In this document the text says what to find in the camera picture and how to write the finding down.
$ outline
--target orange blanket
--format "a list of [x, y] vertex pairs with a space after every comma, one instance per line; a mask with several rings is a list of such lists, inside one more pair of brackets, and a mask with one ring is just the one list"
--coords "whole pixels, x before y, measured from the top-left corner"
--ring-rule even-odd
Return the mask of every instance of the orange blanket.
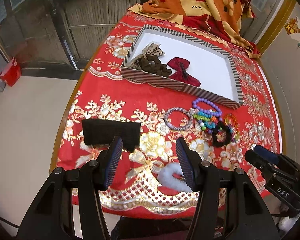
[[250, 0], [149, 0], [129, 10], [155, 19], [168, 20], [198, 34], [210, 32], [244, 47], [250, 57], [260, 57], [255, 44], [239, 34], [242, 17], [254, 18]]

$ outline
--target red box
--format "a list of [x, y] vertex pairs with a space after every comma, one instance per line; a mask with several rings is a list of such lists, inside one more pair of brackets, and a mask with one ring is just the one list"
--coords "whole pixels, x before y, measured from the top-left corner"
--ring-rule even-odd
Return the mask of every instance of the red box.
[[6, 65], [4, 70], [0, 73], [0, 79], [12, 87], [21, 76], [21, 67], [13, 57]]

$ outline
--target bolt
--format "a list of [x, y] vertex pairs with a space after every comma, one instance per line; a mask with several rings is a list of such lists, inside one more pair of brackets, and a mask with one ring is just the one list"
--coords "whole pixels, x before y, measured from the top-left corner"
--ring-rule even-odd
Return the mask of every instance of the bolt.
[[91, 166], [91, 167], [94, 167], [94, 166], [96, 166], [98, 164], [98, 161], [97, 160], [91, 160], [91, 161], [89, 161], [89, 166]]
[[209, 167], [210, 166], [210, 162], [208, 162], [208, 161], [202, 161], [201, 162], [201, 165], [203, 166], [203, 167]]
[[59, 173], [62, 172], [62, 168], [61, 168], [61, 167], [57, 167], [57, 168], [54, 169], [53, 172], [54, 172], [55, 174], [59, 174]]
[[242, 168], [236, 168], [235, 171], [240, 175], [244, 174], [244, 170]]

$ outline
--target striped box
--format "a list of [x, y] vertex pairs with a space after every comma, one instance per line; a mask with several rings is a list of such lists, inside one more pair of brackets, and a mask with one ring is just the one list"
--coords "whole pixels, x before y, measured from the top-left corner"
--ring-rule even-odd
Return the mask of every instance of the striped box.
[[[232, 73], [234, 75], [234, 80], [235, 80], [235, 85], [236, 85], [236, 89], [237, 89], [237, 93], [238, 93], [238, 101], [234, 101], [231, 100], [229, 98], [225, 98], [223, 96], [217, 95], [215, 93], [212, 93], [210, 91], [201, 89], [199, 87], [194, 87], [192, 85], [188, 85], [185, 84], [183, 82], [180, 81], [176, 81], [170, 78], [166, 78], [166, 77], [162, 77], [162, 76], [158, 76], [155, 74], [151, 74], [148, 72], [144, 72], [144, 71], [140, 71], [137, 69], [132, 69], [132, 68], [128, 68], [125, 67], [125, 65], [128, 63], [130, 56], [132, 54], [132, 51], [135, 47], [135, 45], [138, 42], [138, 39], [141, 37], [142, 33], [145, 31], [145, 29], [149, 29], [149, 30], [153, 30], [153, 31], [158, 31], [158, 32], [163, 32], [163, 33], [169, 33], [193, 42], [196, 42], [202, 46], [208, 47], [210, 49], [215, 50], [216, 52], [219, 52], [223, 55], [225, 55], [226, 57], [228, 57], [228, 60], [230, 62], [231, 65], [231, 70]], [[203, 41], [199, 38], [196, 38], [194, 36], [191, 36], [189, 34], [186, 33], [182, 33], [182, 32], [178, 32], [175, 30], [171, 30], [168, 28], [163, 28], [163, 27], [159, 27], [159, 26], [154, 26], [154, 25], [144, 25], [142, 27], [142, 29], [140, 30], [138, 36], [136, 37], [135, 41], [133, 42], [133, 44], [131, 45], [128, 54], [126, 55], [124, 61], [121, 64], [121, 74], [123, 77], [127, 78], [127, 79], [131, 79], [131, 80], [135, 80], [135, 81], [141, 81], [141, 82], [147, 82], [156, 86], [160, 86], [160, 87], [167, 87], [167, 88], [171, 88], [171, 89], [175, 89], [181, 92], [185, 92], [187, 94], [190, 95], [194, 95], [197, 97], [204, 97], [207, 98], [208, 100], [229, 107], [231, 109], [238, 109], [242, 104], [243, 104], [243, 94], [242, 94], [242, 89], [241, 89], [241, 84], [240, 84], [240, 80], [239, 80], [239, 74], [237, 72], [237, 69], [235, 67], [234, 61], [232, 56], [230, 55], [229, 52], [215, 46], [212, 45], [211, 43], [207, 42], [207, 41]]]

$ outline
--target table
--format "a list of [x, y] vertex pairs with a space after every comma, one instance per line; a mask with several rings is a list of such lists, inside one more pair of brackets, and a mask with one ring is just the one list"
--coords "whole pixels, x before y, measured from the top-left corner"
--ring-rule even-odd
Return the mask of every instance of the table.
[[[93, 148], [84, 144], [81, 120], [102, 118], [122, 122], [140, 122], [142, 149], [122, 152], [114, 181], [105, 192], [100, 192], [104, 212], [135, 218], [171, 219], [194, 214], [198, 193], [177, 192], [163, 187], [156, 179], [159, 170], [170, 162], [177, 162], [175, 140], [183, 136], [190, 149], [218, 168], [243, 168], [262, 196], [268, 194], [260, 171], [247, 163], [244, 153], [261, 144], [273, 152], [282, 152], [279, 117], [269, 84], [257, 62], [245, 52], [209, 33], [197, 35], [228, 51], [240, 76], [244, 105], [237, 110], [219, 106], [225, 114], [233, 114], [239, 124], [240, 140], [226, 147], [215, 148], [211, 136], [200, 130], [197, 122], [182, 132], [171, 131], [163, 122], [163, 113], [171, 107], [189, 109], [194, 96], [168, 88], [134, 82], [121, 76], [120, 65], [129, 46], [144, 24], [182, 30], [167, 21], [155, 20], [128, 12], [98, 48], [81, 82], [75, 88], [71, 104], [60, 125], [54, 156], [57, 166], [65, 170], [79, 168], [96, 159], [106, 147]], [[173, 115], [173, 121], [185, 123], [185, 116]], [[155, 151], [157, 158], [147, 156]], [[78, 191], [73, 189], [73, 203], [78, 204]], [[225, 190], [220, 190], [219, 206], [225, 203]]]

